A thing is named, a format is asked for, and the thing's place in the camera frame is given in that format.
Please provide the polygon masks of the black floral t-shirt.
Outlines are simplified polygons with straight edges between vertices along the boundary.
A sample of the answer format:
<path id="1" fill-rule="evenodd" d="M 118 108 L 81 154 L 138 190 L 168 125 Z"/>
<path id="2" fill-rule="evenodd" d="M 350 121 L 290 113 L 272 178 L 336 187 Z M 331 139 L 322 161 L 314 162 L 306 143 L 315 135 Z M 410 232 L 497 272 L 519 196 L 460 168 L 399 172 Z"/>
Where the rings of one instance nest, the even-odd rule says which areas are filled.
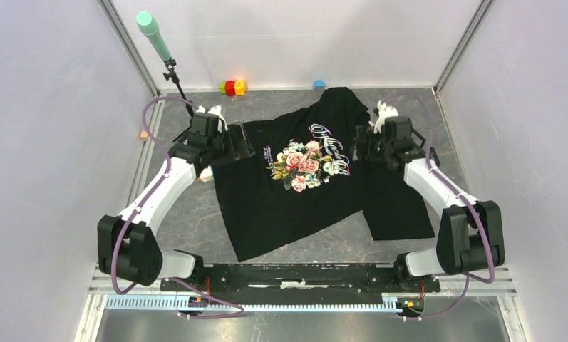
<path id="1" fill-rule="evenodd" d="M 435 236 L 423 198 L 384 164 L 356 161 L 367 107 L 345 87 L 305 108 L 244 124 L 251 157 L 213 167 L 238 261 L 247 261 L 362 212 L 376 241 Z"/>

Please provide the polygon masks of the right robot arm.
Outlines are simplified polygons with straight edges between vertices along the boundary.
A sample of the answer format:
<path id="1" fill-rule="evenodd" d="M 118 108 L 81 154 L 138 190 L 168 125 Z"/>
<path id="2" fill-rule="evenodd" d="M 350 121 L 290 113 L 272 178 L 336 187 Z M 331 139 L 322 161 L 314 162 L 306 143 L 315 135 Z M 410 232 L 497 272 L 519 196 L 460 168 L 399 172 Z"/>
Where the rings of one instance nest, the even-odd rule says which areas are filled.
<path id="1" fill-rule="evenodd" d="M 407 186 L 439 212 L 435 247 L 399 256 L 393 271 L 399 289 L 414 289 L 422 276 L 462 274 L 486 284 L 495 280 L 495 268 L 505 262 L 499 205 L 473 197 L 440 171 L 434 147 L 409 117 L 386 118 L 380 128 L 357 126 L 351 155 L 401 173 Z"/>

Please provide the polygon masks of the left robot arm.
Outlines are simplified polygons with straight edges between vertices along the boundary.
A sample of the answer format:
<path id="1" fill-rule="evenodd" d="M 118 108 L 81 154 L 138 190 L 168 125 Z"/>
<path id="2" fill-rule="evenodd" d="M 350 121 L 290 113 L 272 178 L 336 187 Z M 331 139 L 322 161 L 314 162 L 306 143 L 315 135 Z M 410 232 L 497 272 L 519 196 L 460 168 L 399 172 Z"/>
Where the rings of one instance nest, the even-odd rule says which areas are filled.
<path id="1" fill-rule="evenodd" d="M 196 265 L 198 257 L 177 250 L 164 252 L 156 241 L 157 231 L 202 171 L 254 154 L 243 123 L 226 123 L 216 108 L 196 113 L 140 195 L 118 215 L 100 219 L 99 270 L 113 281 L 149 286 L 158 279 L 177 278 L 186 289 L 199 289 L 205 282 L 205 270 Z"/>

